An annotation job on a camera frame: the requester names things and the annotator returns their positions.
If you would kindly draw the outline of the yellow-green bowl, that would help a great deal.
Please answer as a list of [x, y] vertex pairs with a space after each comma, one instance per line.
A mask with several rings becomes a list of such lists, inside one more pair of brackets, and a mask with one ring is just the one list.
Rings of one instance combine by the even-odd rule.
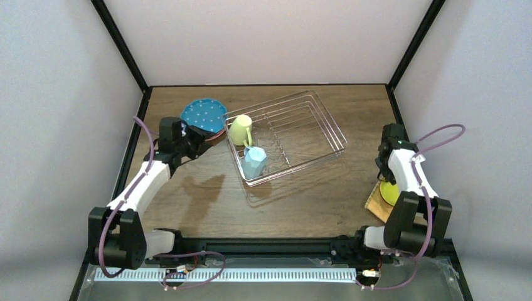
[[400, 190], [396, 184], [381, 181], [379, 191], [384, 202], [390, 206], [395, 206], [400, 195]]

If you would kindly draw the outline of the light green mug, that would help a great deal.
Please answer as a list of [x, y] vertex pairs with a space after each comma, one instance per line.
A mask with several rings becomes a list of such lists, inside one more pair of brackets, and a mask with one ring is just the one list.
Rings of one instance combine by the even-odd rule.
[[252, 140], [252, 119], [247, 115], [235, 117], [228, 130], [228, 136], [232, 144], [236, 146], [249, 147], [253, 145]]

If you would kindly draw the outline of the light blue mug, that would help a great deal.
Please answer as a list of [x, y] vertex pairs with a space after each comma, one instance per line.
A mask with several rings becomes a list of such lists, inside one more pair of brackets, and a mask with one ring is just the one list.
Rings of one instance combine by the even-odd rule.
[[252, 180], [262, 175], [267, 163], [266, 151], [261, 147], [246, 147], [242, 160], [242, 170], [246, 180]]

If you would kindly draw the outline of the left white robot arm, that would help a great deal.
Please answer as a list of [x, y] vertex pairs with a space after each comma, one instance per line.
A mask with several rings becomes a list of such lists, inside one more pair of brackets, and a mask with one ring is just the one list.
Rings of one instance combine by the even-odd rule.
[[105, 207], [94, 207], [88, 216], [90, 263], [107, 278], [125, 270], [136, 270], [147, 258], [174, 250], [178, 232], [170, 229], [144, 231], [142, 217], [157, 192], [167, 183], [182, 159], [195, 160], [209, 148], [215, 136], [211, 127], [164, 117], [159, 135], [153, 139], [143, 121], [134, 119], [149, 139], [149, 151], [128, 186]]

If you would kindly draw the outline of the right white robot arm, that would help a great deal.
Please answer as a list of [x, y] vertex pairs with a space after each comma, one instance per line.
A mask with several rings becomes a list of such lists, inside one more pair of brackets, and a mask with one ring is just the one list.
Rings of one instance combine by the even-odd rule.
[[440, 253], [452, 205], [428, 183], [421, 167], [424, 160], [418, 146], [407, 140], [403, 125], [383, 127], [375, 162], [381, 175], [396, 184], [399, 195], [385, 225], [364, 230], [365, 247], [397, 250], [415, 258]]

